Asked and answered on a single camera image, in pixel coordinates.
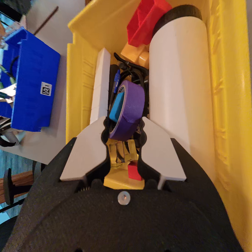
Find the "clear acrylic block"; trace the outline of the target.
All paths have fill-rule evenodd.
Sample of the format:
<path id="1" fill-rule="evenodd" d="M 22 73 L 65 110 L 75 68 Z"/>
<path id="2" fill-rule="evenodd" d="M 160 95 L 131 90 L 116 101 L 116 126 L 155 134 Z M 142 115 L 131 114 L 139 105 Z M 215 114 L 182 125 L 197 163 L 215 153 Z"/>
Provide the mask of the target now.
<path id="1" fill-rule="evenodd" d="M 138 150 L 133 139 L 118 141 L 108 139 L 111 168 L 126 168 L 132 161 L 138 160 Z"/>

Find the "small red cube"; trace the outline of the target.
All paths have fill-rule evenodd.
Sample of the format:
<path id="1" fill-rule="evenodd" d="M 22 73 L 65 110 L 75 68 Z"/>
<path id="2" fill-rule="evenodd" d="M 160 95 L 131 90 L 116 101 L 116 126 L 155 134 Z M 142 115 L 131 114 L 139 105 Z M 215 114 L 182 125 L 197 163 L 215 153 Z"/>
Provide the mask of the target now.
<path id="1" fill-rule="evenodd" d="M 142 181 L 142 177 L 138 172 L 137 161 L 131 161 L 128 164 L 128 177 L 133 180 Z"/>

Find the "blue ballpoint pen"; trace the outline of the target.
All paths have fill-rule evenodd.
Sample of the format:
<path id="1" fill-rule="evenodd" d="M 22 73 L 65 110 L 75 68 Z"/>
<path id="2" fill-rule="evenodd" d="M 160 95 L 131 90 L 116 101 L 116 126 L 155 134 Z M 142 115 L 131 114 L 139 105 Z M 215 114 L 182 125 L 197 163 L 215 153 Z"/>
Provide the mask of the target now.
<path id="1" fill-rule="evenodd" d="M 114 78 L 113 93 L 116 94 L 120 83 L 120 70 L 117 70 Z"/>

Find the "white bottle black cap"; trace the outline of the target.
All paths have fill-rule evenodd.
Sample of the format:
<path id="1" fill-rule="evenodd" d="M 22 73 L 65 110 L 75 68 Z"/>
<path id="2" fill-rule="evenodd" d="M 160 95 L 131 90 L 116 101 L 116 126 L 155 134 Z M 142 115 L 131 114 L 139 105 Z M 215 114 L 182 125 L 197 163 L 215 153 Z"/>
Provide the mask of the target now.
<path id="1" fill-rule="evenodd" d="M 194 5 L 156 23 L 149 46 L 149 118 L 216 178 L 206 25 Z"/>

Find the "yellow plastic bin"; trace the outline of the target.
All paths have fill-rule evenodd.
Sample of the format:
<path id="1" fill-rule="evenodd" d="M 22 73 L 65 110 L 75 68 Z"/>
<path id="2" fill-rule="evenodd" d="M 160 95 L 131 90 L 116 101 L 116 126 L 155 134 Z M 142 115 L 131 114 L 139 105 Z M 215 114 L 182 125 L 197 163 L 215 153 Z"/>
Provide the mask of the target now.
<path id="1" fill-rule="evenodd" d="M 196 6 L 206 24 L 211 68 L 214 184 L 244 251 L 252 251 L 252 124 L 246 1 L 168 1 Z M 91 1 L 68 23 L 66 144 L 88 126 L 98 52 L 120 53 L 140 1 Z"/>

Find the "grey desk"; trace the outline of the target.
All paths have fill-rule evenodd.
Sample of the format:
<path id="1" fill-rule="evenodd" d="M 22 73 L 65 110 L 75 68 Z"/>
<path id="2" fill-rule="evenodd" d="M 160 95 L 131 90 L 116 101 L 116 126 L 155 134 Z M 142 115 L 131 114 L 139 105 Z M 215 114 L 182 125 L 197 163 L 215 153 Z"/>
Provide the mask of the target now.
<path id="1" fill-rule="evenodd" d="M 57 6 L 56 14 L 36 34 L 61 55 L 50 126 L 41 132 L 27 132 L 19 146 L 1 147 L 3 151 L 46 165 L 65 146 L 67 44 L 73 41 L 68 23 L 85 8 L 85 0 L 35 1 L 27 15 L 28 31 L 34 33 Z"/>

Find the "purple tape roll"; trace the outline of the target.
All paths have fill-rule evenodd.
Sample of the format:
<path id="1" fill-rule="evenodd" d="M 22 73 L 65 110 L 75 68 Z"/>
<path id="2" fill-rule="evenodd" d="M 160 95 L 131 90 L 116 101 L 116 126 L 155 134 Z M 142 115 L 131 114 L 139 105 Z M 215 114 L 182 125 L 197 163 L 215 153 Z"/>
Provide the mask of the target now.
<path id="1" fill-rule="evenodd" d="M 145 104 L 144 89 L 124 80 L 119 87 L 118 93 L 124 93 L 124 102 L 118 122 L 113 125 L 113 129 L 109 130 L 109 138 L 118 141 L 129 140 L 136 131 L 140 119 L 143 114 Z"/>

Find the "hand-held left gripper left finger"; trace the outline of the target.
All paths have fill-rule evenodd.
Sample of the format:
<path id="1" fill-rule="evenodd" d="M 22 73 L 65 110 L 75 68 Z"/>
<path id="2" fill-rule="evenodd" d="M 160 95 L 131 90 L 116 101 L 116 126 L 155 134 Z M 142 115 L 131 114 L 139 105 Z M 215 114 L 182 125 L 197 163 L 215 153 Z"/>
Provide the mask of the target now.
<path id="1" fill-rule="evenodd" d="M 75 139 L 60 180 L 82 180 L 85 185 L 91 185 L 95 179 L 104 182 L 110 171 L 108 136 L 109 119 L 106 116 L 83 129 Z"/>

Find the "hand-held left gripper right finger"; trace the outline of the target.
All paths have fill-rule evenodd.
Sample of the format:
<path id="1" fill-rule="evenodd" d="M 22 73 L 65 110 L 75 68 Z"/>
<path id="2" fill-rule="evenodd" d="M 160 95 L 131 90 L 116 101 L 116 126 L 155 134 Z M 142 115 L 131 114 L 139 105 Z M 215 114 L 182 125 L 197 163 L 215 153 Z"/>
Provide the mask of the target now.
<path id="1" fill-rule="evenodd" d="M 137 169 L 145 188 L 154 183 L 161 190 L 169 187 L 169 181 L 186 181 L 169 134 L 147 117 L 140 120 L 139 147 Z"/>

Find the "red toy brick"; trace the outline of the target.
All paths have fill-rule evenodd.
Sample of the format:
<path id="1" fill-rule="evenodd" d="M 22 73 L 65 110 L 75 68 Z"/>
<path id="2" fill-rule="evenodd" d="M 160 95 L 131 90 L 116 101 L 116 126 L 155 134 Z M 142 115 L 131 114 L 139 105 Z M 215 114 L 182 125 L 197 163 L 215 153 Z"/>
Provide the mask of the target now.
<path id="1" fill-rule="evenodd" d="M 156 23 L 171 9 L 166 0 L 142 0 L 127 26 L 128 44 L 134 47 L 150 44 Z"/>

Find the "orange toy brick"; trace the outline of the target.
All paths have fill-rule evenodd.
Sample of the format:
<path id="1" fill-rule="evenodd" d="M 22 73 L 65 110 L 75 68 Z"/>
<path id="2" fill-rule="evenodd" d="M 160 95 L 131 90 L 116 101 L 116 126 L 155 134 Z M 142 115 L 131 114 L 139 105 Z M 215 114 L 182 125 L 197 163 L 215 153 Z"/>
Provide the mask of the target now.
<path id="1" fill-rule="evenodd" d="M 142 44 L 139 47 L 134 47 L 126 43 L 121 55 L 127 61 L 149 69 L 149 45 Z"/>

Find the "blue foam eraser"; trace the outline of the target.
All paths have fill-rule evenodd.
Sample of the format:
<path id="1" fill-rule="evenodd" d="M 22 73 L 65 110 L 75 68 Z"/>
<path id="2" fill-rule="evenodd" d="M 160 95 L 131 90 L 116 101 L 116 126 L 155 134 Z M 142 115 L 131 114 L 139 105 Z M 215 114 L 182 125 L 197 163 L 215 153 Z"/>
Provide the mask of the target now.
<path id="1" fill-rule="evenodd" d="M 110 114 L 109 114 L 109 118 L 115 123 L 118 122 L 118 119 L 122 110 L 122 106 L 124 102 L 124 93 L 125 92 L 121 92 L 117 94 L 115 101 L 112 105 Z"/>

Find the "long white box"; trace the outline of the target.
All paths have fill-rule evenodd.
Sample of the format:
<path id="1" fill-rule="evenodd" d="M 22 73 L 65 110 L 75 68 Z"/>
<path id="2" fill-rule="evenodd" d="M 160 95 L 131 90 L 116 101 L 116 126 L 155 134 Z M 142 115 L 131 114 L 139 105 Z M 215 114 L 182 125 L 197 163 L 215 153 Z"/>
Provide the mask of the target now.
<path id="1" fill-rule="evenodd" d="M 96 63 L 90 124 L 108 114 L 110 60 L 110 53 L 103 48 L 98 53 Z"/>

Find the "blue plastic bin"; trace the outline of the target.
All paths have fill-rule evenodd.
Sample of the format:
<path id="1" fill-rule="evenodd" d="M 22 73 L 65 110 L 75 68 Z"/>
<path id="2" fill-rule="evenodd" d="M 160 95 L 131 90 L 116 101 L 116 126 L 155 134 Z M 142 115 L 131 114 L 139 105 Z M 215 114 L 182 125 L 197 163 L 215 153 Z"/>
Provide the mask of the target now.
<path id="1" fill-rule="evenodd" d="M 61 56 L 23 27 L 5 42 L 1 65 L 17 86 L 13 106 L 1 102 L 1 116 L 11 118 L 14 129 L 40 132 L 50 124 Z"/>

